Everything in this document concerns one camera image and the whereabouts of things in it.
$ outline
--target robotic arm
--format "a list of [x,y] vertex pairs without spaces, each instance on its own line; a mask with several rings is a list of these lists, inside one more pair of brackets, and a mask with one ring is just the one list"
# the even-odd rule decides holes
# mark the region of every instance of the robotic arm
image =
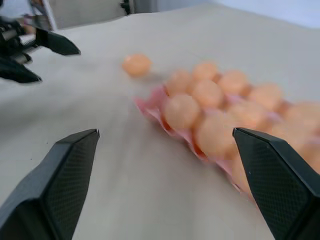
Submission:
[[276,240],[320,239],[320,175],[284,140],[235,128],[250,190]]
[[24,65],[32,58],[28,53],[45,47],[54,53],[68,56],[80,55],[80,50],[69,39],[54,32],[36,28],[35,39],[22,42],[26,32],[15,19],[0,16],[0,78],[20,84],[41,82],[41,77]]
[[72,239],[99,137],[97,129],[90,129],[53,145],[0,207],[1,240]]

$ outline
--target table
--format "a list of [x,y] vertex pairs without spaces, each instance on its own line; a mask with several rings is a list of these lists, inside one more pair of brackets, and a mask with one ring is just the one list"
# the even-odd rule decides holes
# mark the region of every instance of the table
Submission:
[[[29,68],[44,81],[0,82],[0,204],[59,139],[101,133],[75,240],[271,240],[253,204],[214,168],[145,120],[133,104],[174,69],[203,60],[277,82],[287,99],[319,100],[320,32],[204,4],[61,31],[82,56],[41,49]],[[125,55],[154,62],[130,79]]]

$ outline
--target orange ball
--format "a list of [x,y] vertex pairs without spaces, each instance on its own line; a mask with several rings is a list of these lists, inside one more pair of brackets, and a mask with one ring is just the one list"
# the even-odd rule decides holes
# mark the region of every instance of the orange ball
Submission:
[[316,150],[315,145],[308,143],[310,134],[297,124],[277,123],[267,133],[285,140],[305,160]]
[[276,112],[284,100],[284,93],[274,83],[264,83],[255,87],[248,100],[256,102],[271,112]]
[[262,130],[267,124],[268,111],[252,101],[242,101],[232,105],[228,111],[237,121],[241,128]]
[[191,96],[203,108],[219,108],[224,102],[224,94],[220,87],[211,80],[198,82]]
[[124,59],[122,68],[134,78],[146,75],[151,69],[152,62],[144,54],[134,54]]
[[246,176],[245,168],[241,161],[240,155],[237,155],[234,159],[230,161],[231,165],[231,177],[234,183],[249,197],[253,198],[253,195],[250,190],[248,179]]
[[231,70],[226,72],[218,85],[225,94],[242,96],[244,91],[249,88],[247,76],[238,70]]
[[317,174],[320,174],[320,152],[317,152],[307,163]]
[[187,92],[189,84],[192,82],[191,74],[185,70],[176,71],[164,84],[167,94],[173,97],[176,94]]
[[288,123],[296,123],[305,132],[316,132],[320,129],[320,103],[300,102],[290,107],[284,114]]
[[203,62],[196,65],[192,72],[193,80],[196,82],[202,80],[214,80],[218,73],[217,66],[212,62]]
[[195,142],[207,157],[230,156],[236,150],[232,136],[235,119],[223,112],[207,116],[195,132]]
[[201,115],[199,104],[187,94],[177,94],[164,105],[164,119],[174,130],[187,130]]

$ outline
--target loose orange ball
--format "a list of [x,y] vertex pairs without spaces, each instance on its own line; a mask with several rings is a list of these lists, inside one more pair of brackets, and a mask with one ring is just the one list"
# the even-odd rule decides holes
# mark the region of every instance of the loose orange ball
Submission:
[[198,82],[191,96],[203,108],[219,108],[224,102],[224,94],[221,88],[211,80]]
[[166,93],[173,97],[176,94],[187,92],[189,84],[192,82],[192,76],[186,70],[178,70],[165,82]]
[[151,66],[151,60],[144,54],[127,56],[122,64],[122,68],[133,78],[143,77],[150,71]]
[[177,94],[164,105],[164,119],[176,131],[191,129],[201,115],[199,104],[187,94]]

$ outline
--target egg tray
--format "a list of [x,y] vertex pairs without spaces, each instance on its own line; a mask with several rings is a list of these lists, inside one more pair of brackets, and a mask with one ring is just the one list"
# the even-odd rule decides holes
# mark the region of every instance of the egg tray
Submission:
[[[150,93],[149,97],[147,99],[142,98],[135,98],[134,102],[137,106],[138,110],[142,113],[143,116],[145,116],[147,119],[149,119],[151,122],[160,124],[161,127],[165,130],[165,132],[170,136],[177,140],[180,140],[190,148],[190,150],[196,155],[196,157],[201,160],[204,164],[217,165],[225,174],[227,179],[230,181],[230,183],[233,185],[233,187],[245,195],[250,201],[255,203],[252,195],[249,195],[245,193],[240,187],[238,187],[237,183],[233,180],[232,171],[230,166],[228,165],[229,159],[223,159],[223,158],[209,158],[205,156],[205,154],[199,149],[199,147],[196,145],[193,137],[193,132],[191,130],[186,131],[175,131],[166,123],[164,117],[163,117],[163,107],[166,103],[166,101],[169,99],[166,89],[164,85],[160,85],[158,87],[155,87],[153,91]],[[237,95],[225,95],[225,101],[227,104],[233,105],[236,103],[239,103],[243,101],[244,98]],[[204,114],[206,115],[212,115],[215,114],[217,111],[221,111],[221,109],[203,109]],[[275,112],[269,112],[268,114],[269,120],[271,120],[273,123],[280,123],[283,120],[280,114]],[[310,137],[310,142],[320,144],[319,137]]]

